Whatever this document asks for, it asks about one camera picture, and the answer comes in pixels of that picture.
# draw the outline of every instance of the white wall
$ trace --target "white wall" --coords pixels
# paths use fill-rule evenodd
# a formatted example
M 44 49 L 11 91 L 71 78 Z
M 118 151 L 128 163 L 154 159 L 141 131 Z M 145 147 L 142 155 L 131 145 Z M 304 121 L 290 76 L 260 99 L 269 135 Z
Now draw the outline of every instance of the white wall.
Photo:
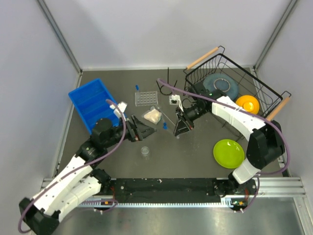
M 34 0 L 0 0 L 0 234 L 52 174 L 77 74 Z
M 83 69 L 186 66 L 223 45 L 252 65 L 288 0 L 46 0 Z
M 313 1 L 301 0 L 260 68 L 261 78 L 292 93 L 276 118 L 291 148 L 290 169 L 301 176 L 313 206 Z

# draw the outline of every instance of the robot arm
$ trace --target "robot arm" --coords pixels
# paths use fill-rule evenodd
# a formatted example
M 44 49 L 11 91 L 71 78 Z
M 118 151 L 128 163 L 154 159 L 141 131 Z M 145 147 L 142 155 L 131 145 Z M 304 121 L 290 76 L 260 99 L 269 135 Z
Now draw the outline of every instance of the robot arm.
M 132 142 L 141 141 L 156 131 L 140 122 L 135 116 L 132 116 L 131 120 L 126 121 L 124 139 Z M 122 124 L 112 127 L 112 122 L 105 118 L 97 122 L 90 138 L 80 146 L 65 169 L 47 187 L 55 182 L 58 184 L 39 198 L 26 213 L 24 222 L 31 230 L 37 235 L 52 234 L 64 217 L 75 207 L 98 192 L 108 190 L 106 183 L 111 178 L 105 171 L 95 169 L 100 162 L 83 167 L 63 180 L 61 178 L 70 171 L 107 154 L 107 148 L 118 143 L 122 134 Z M 21 213 L 44 190 L 32 199 L 24 198 L 19 204 Z
M 174 135 L 177 136 L 192 130 L 194 128 L 193 121 L 208 112 L 223 118 L 239 130 L 247 139 L 248 147 L 246 159 L 229 175 L 229 183 L 234 189 L 250 180 L 256 173 L 285 152 L 284 143 L 272 126 L 258 118 L 238 112 L 241 107 L 223 92 L 215 90 L 210 93 L 202 83 L 192 86 L 189 92 L 215 99 L 235 108 L 231 109 L 221 104 L 195 98 L 195 104 L 192 107 L 177 108 L 178 121 L 174 131 Z M 272 123 L 281 129 L 278 122 L 272 121 Z

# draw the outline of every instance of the black wire basket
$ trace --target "black wire basket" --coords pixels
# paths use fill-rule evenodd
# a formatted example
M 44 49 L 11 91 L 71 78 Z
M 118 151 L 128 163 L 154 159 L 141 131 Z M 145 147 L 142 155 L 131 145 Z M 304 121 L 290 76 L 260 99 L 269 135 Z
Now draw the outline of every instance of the black wire basket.
M 187 72 L 193 66 L 209 57 L 219 49 L 223 50 L 222 53 L 209 58 L 190 72 Z M 239 95 L 237 98 L 243 95 L 251 95 L 255 97 L 260 104 L 258 115 L 264 118 L 266 118 L 282 102 L 283 96 L 286 94 L 288 94 L 289 97 L 291 96 L 291 94 L 287 91 L 284 91 L 282 94 L 277 93 L 274 89 L 258 79 L 256 76 L 252 75 L 246 69 L 242 68 L 227 56 L 225 56 L 224 51 L 225 48 L 223 46 L 216 47 L 198 60 L 188 65 L 184 70 L 186 74 L 184 90 L 189 91 L 189 88 L 192 85 L 203 81 L 211 74 L 226 74 L 231 77 L 239 87 Z M 225 122 L 223 119 L 216 116 L 214 117 L 218 119 L 223 124 L 223 126 L 226 125 L 233 134 L 240 137 L 240 133 L 235 128 L 227 125 L 227 122 Z

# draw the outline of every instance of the green plate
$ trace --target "green plate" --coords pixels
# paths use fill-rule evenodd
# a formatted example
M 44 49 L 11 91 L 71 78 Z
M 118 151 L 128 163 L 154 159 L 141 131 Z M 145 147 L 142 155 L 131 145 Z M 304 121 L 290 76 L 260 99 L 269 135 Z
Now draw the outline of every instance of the green plate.
M 228 169 L 239 167 L 245 159 L 245 152 L 240 144 L 227 139 L 215 144 L 213 155 L 218 164 Z

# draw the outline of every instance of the blue plastic tray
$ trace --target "blue plastic tray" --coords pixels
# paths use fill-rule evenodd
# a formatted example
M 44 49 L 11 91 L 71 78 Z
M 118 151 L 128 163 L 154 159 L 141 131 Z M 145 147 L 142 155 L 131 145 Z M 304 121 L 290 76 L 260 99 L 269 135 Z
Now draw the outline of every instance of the blue plastic tray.
M 113 126 L 119 124 L 119 118 L 110 109 L 106 99 L 110 99 L 116 103 L 108 89 L 97 78 L 73 91 L 68 93 L 79 116 L 82 118 L 89 133 L 101 118 L 108 118 L 112 121 Z

